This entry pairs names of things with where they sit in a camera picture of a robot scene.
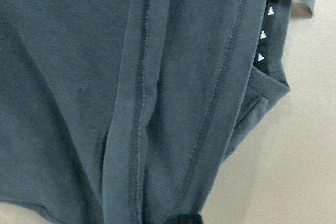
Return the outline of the black printed t-shirt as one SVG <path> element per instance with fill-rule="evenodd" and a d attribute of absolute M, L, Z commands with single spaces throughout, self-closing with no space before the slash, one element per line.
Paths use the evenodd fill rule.
<path fill-rule="evenodd" d="M 202 223 L 222 162 L 290 91 L 292 1 L 1 0 L 1 202 Z"/>

